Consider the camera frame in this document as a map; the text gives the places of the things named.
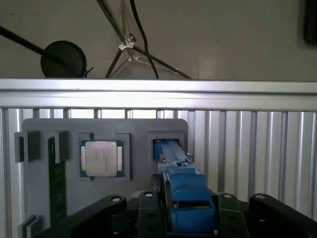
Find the black cable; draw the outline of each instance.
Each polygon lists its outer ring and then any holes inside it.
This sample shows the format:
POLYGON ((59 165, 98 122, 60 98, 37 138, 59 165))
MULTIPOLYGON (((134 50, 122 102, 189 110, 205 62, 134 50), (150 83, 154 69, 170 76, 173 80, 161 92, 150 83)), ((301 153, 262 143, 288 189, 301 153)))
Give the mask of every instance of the black cable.
POLYGON ((132 8, 134 19, 135 19, 135 21, 136 21, 136 23, 138 25, 139 31, 140 31, 141 36, 142 36, 143 41, 144 41, 144 51, 146 52, 146 56, 147 56, 147 58, 148 58, 148 60, 150 62, 150 65, 152 66, 152 69, 153 69, 153 71, 155 73, 156 78, 159 78, 158 77, 159 76, 158 71, 155 68, 154 63, 153 63, 152 58, 151 58, 150 53, 149 53, 148 40, 147 40, 147 37, 146 37, 145 32, 143 30, 141 21, 139 19, 138 12, 137 12, 134 0, 130 0, 130 5, 131 5, 131 8, 132 8))

